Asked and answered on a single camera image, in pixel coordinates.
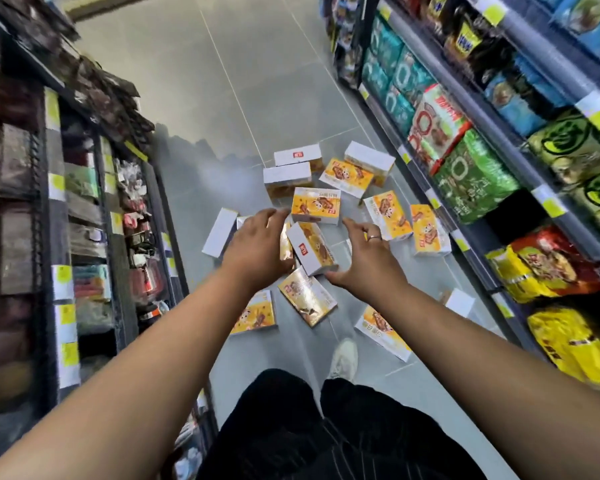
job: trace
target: tile floor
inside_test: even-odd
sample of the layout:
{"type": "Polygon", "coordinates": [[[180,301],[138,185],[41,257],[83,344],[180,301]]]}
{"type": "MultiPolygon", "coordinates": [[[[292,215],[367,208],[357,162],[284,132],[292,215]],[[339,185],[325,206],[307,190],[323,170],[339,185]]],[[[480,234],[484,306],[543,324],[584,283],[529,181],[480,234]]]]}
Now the tile floor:
{"type": "MultiPolygon", "coordinates": [[[[328,161],[352,140],[384,148],[358,99],[331,76],[317,0],[144,0],[78,28],[81,50],[132,80],[142,95],[142,113],[157,123],[155,164],[167,188],[190,288],[217,266],[200,249],[220,207],[249,215],[271,206],[262,169],[273,165],[273,151],[320,142],[328,161]]],[[[397,170],[387,185],[403,203],[417,202],[397,170]]],[[[352,200],[344,201],[344,215],[365,219],[352,200]]],[[[322,229],[347,267],[344,228],[322,229]]],[[[410,280],[430,295],[453,287],[475,295],[453,256],[418,259],[407,242],[396,243],[393,251],[410,280]]],[[[413,355],[403,363],[355,331],[364,304],[320,281],[338,307],[314,329],[273,289],[279,326],[227,340],[210,377],[218,423],[269,367],[302,377],[317,395],[336,344],[352,337],[360,354],[357,382],[430,414],[488,478],[515,479],[424,364],[413,355]]],[[[482,303],[470,318],[500,333],[482,303]]]]}

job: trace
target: floor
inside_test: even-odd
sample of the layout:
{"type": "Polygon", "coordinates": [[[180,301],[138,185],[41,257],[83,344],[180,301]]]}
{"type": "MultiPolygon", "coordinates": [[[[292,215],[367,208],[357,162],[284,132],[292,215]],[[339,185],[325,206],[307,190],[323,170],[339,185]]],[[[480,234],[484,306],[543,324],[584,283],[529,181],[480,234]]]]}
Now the floor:
{"type": "MultiPolygon", "coordinates": [[[[358,99],[336,85],[317,0],[144,0],[78,24],[79,47],[136,84],[141,112],[157,124],[154,163],[166,185],[187,281],[216,268],[200,252],[221,207],[250,215],[270,207],[262,184],[273,152],[320,143],[326,161],[352,141],[384,149],[358,99]]],[[[394,169],[387,188],[417,203],[394,169]]],[[[274,201],[274,205],[288,202],[274,201]]],[[[353,200],[344,215],[366,220],[353,200]]],[[[341,266],[351,256],[342,226],[322,226],[341,266]]],[[[410,281],[438,298],[476,292],[455,257],[415,258],[409,241],[394,254],[410,281]]],[[[270,367],[305,379],[318,396],[339,340],[358,343],[356,381],[435,418],[490,479],[515,479],[499,453],[412,355],[408,363],[354,329],[364,304],[320,278],[338,307],[314,329],[272,287],[278,327],[230,337],[211,372],[222,425],[245,387],[270,367]]],[[[482,302],[471,320],[501,335],[482,302]]]]}

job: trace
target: sneaker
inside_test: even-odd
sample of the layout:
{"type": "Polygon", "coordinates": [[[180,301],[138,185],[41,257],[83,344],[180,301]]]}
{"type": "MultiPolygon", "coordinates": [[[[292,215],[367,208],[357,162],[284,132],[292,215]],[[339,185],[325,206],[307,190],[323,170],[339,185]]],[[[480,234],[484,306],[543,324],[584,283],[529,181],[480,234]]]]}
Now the sneaker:
{"type": "Polygon", "coordinates": [[[344,339],[336,347],[327,379],[341,378],[353,382],[358,371],[358,346],[352,339],[344,339]]]}

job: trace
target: person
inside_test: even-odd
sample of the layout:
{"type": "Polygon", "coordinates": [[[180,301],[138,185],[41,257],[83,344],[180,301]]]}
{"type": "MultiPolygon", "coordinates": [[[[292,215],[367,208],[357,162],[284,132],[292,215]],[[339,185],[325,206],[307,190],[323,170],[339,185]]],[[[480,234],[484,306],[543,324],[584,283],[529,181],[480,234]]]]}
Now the person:
{"type": "MultiPolygon", "coordinates": [[[[216,272],[0,457],[0,480],[155,478],[249,299],[290,271],[287,215],[250,217],[216,272]]],[[[344,224],[352,265],[327,279],[387,320],[520,478],[600,479],[600,393],[410,285],[377,226],[344,224]]],[[[432,418],[352,384],[356,361],[344,341],[324,417],[302,380],[264,371],[198,478],[484,478],[432,418]]]]}

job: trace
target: hand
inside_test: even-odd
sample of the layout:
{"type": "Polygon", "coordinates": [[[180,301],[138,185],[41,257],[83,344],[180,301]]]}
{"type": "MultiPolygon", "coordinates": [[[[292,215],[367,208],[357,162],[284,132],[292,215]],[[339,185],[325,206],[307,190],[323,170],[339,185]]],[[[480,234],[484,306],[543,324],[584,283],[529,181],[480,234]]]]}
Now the hand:
{"type": "Polygon", "coordinates": [[[407,285],[407,277],[391,253],[387,241],[382,238],[365,239],[365,232],[368,236],[380,236],[380,227],[375,224],[358,224],[348,217],[342,222],[347,227],[351,240],[351,267],[347,271],[331,271],[324,275],[332,284],[377,308],[375,302],[407,285]]]}
{"type": "Polygon", "coordinates": [[[224,252],[222,270],[250,286],[253,293],[291,272],[294,260],[280,261],[280,234],[289,209],[264,209],[249,217],[224,252]]]}

